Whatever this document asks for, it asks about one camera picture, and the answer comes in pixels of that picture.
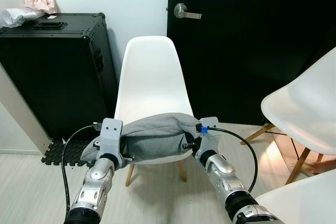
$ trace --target pink cloth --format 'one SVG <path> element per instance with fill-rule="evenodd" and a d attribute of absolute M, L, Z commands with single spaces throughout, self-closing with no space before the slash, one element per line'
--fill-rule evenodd
<path fill-rule="evenodd" d="M 58 12 L 56 0 L 25 0 L 25 6 L 34 10 L 41 10 L 47 14 Z"/>

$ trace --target black cable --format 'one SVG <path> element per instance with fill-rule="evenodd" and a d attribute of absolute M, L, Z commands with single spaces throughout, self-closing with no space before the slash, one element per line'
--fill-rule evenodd
<path fill-rule="evenodd" d="M 62 168 L 62 174 L 63 174 L 63 181 L 64 181 L 64 189 L 65 189 L 65 200 L 67 203 L 67 208 L 66 208 L 66 217 L 68 216 L 69 210 L 70 210 L 70 196 L 69 196 L 69 187 L 68 187 L 68 179 L 67 179 L 67 175 L 65 173 L 65 152 L 68 146 L 68 143 L 70 142 L 70 140 L 77 135 L 80 131 L 88 129 L 94 127 L 93 125 L 89 125 L 89 126 L 85 126 L 81 129 L 79 129 L 78 131 L 74 132 L 73 135 L 71 135 L 71 137 L 69 137 L 68 141 L 64 144 L 63 147 L 63 152 L 62 152 L 62 162 L 61 162 L 61 168 Z"/>
<path fill-rule="evenodd" d="M 233 133 L 231 131 L 224 130 L 224 129 L 219 129 L 219 128 L 212 128 L 212 127 L 208 127 L 208 130 L 221 131 L 221 132 L 228 133 L 232 136 L 235 136 L 235 137 L 239 138 L 240 140 L 242 140 L 247 145 L 247 147 L 251 150 L 252 155 L 253 155 L 253 159 L 254 159 L 254 176 L 253 176 L 252 184 L 250 185 L 250 188 L 248 189 L 248 191 L 251 192 L 255 183 L 256 183 L 256 181 L 257 181 L 257 176 L 258 176 L 258 159 L 257 159 L 256 153 L 254 152 L 252 146 L 248 143 L 248 141 L 246 141 L 241 136 L 239 136 L 236 133 Z"/>

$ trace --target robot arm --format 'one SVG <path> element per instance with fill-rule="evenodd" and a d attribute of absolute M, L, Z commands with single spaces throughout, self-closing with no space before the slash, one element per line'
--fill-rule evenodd
<path fill-rule="evenodd" d="M 217 118 L 201 119 L 202 126 L 218 125 Z M 98 224 L 101 220 L 107 193 L 112 186 L 114 171 L 122 166 L 120 133 L 122 122 L 104 119 L 100 138 L 94 143 L 99 147 L 99 158 L 85 175 L 82 188 L 76 196 L 64 224 Z M 204 134 L 201 141 L 190 142 L 198 164 L 205 168 L 219 201 L 234 224 L 284 224 L 266 208 L 258 205 L 243 183 L 235 175 L 233 166 L 218 154 L 219 133 Z"/>

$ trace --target black door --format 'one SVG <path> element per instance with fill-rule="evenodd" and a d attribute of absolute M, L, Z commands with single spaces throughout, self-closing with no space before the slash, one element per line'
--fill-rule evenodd
<path fill-rule="evenodd" d="M 262 99 L 293 80 L 317 51 L 325 53 L 319 48 L 336 20 L 334 2 L 169 0 L 167 35 L 195 117 L 263 124 Z M 175 17 L 178 3 L 201 19 Z"/>

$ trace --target chair backrest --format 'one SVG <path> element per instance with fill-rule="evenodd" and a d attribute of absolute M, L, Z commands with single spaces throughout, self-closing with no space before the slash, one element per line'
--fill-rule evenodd
<path fill-rule="evenodd" d="M 114 118 L 127 124 L 174 112 L 193 115 L 173 42 L 162 36 L 131 39 L 123 58 Z"/>
<path fill-rule="evenodd" d="M 288 92 L 307 109 L 336 119 L 336 48 L 291 82 Z"/>

